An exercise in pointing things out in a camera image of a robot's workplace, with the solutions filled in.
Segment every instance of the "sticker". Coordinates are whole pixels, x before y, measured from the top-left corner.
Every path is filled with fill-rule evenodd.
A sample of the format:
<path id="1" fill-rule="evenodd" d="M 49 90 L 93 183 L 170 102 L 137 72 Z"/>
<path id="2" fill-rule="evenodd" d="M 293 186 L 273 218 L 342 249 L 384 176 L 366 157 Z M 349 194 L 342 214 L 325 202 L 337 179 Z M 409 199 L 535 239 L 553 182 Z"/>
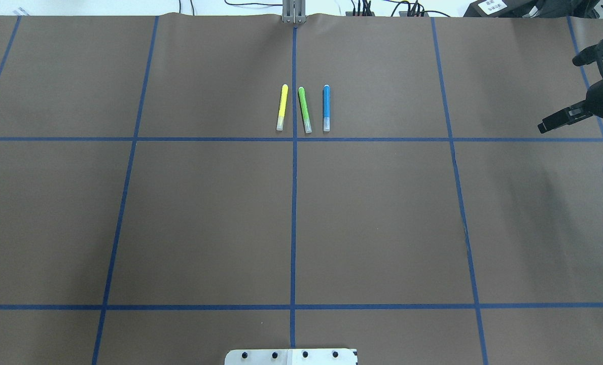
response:
<path id="1" fill-rule="evenodd" d="M 487 15 L 491 15 L 494 12 L 498 12 L 502 9 L 506 9 L 507 6 L 502 0 L 486 0 L 479 4 L 479 8 L 482 9 Z"/>

